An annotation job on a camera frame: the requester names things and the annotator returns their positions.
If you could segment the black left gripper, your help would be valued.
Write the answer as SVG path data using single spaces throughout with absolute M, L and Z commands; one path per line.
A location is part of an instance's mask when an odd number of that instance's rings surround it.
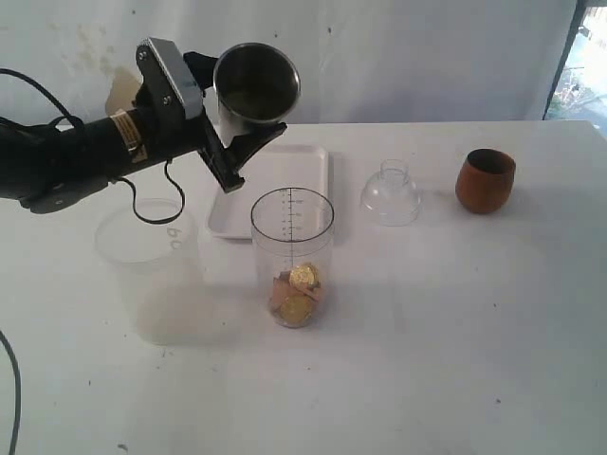
M 268 143 L 280 137 L 287 125 L 280 122 L 254 128 L 250 133 L 235 136 L 230 146 L 225 149 L 204 105 L 206 91 L 213 87 L 213 74 L 218 58 L 195 51 L 183 54 L 184 62 L 203 94 L 201 115 L 186 120 L 175 92 L 147 44 L 148 38 L 143 39 L 136 50 L 136 61 L 143 77 L 143 85 L 136 95 L 134 105 L 138 109 L 147 107 L 152 110 L 157 124 L 157 137 L 168 150 L 180 148 L 197 151 L 223 191 L 240 189 L 244 178 L 238 171 Z

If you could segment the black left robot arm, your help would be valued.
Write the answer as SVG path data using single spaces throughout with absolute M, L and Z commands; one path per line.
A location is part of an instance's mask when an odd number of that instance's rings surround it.
M 262 43 L 235 45 L 215 58 L 149 37 L 136 61 L 143 81 L 129 110 L 92 122 L 66 109 L 37 125 L 2 119 L 3 198 L 51 213 L 192 152 L 222 191 L 237 191 L 245 182 L 241 169 L 285 131 L 301 94 L 294 63 Z

